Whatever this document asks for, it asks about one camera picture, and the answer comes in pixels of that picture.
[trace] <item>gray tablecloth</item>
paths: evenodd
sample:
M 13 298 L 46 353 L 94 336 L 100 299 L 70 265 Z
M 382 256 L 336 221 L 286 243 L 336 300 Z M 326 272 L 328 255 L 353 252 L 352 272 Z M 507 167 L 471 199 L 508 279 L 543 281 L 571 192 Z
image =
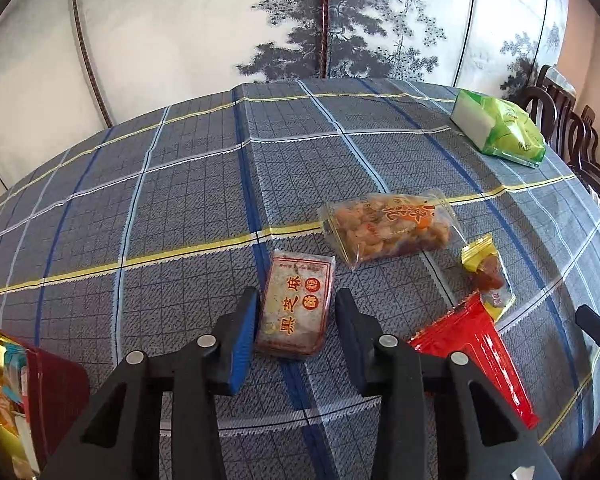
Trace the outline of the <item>gray tablecloth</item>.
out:
M 550 150 L 537 169 L 477 153 L 448 118 L 456 92 L 249 84 L 96 134 L 0 198 L 0 327 L 83 364 L 97 388 L 127 352 L 178 349 L 243 287 L 263 289 L 274 248 L 331 254 L 324 201 L 439 188 L 468 237 L 494 235 L 518 297 L 497 327 L 564 471 L 600 420 L 600 353 L 573 323 L 580 304 L 600 314 L 600 211 Z M 469 292 L 445 250 L 355 272 L 338 261 L 335 286 L 403 337 Z M 379 401 L 349 383 L 333 316 L 318 355 L 257 355 L 216 405 L 229 478 L 370 475 Z M 167 396 L 163 411 L 166 478 Z

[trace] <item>green tissue pack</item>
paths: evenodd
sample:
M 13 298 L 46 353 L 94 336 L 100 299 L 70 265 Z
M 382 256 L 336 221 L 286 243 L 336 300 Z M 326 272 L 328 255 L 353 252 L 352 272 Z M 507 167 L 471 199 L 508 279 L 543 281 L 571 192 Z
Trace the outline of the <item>green tissue pack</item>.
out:
M 485 155 L 537 168 L 546 151 L 538 127 L 517 104 L 460 90 L 451 120 Z

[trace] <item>red wrapper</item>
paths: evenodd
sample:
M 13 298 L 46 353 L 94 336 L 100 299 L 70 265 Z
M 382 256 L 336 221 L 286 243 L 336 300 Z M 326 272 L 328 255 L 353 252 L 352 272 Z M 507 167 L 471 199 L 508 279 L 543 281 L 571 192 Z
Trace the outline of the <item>red wrapper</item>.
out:
M 538 424 L 531 401 L 493 321 L 474 292 L 464 305 L 418 332 L 410 341 L 418 352 L 446 357 L 462 351 L 483 373 L 531 430 Z

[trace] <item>wall mural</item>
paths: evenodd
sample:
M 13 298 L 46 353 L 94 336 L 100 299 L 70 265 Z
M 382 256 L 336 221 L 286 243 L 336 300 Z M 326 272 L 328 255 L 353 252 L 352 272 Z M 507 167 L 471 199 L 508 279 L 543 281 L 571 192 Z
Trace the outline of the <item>wall mural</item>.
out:
M 512 98 L 535 81 L 539 66 L 557 62 L 567 6 L 475 0 L 469 17 L 471 0 L 329 0 L 327 74 L 456 84 Z M 237 65 L 240 74 L 317 76 L 321 1 L 260 0 L 253 9 L 265 11 L 272 27 L 294 26 L 285 43 L 255 45 L 250 62 Z

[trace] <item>plaid tablecloth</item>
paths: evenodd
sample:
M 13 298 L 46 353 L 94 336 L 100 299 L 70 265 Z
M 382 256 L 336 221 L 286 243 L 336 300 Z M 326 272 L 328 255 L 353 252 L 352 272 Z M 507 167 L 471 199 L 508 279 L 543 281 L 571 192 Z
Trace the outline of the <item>plaid tablecloth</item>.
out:
M 494 235 L 518 297 L 497 327 L 564 471 L 600 420 L 600 352 L 573 322 L 583 303 L 600 314 L 600 211 L 551 151 L 535 170 L 477 153 L 448 118 L 456 92 L 248 84 L 96 134 L 0 198 L 0 327 L 82 363 L 97 388 L 127 352 L 178 349 L 245 286 L 262 290 L 274 248 L 331 254 L 324 201 L 436 187 L 469 238 Z M 469 292 L 445 250 L 338 261 L 335 286 L 402 337 Z M 229 478 L 369 478 L 379 400 L 349 383 L 333 316 L 318 355 L 256 355 L 216 406 Z M 163 412 L 170 478 L 168 396 Z

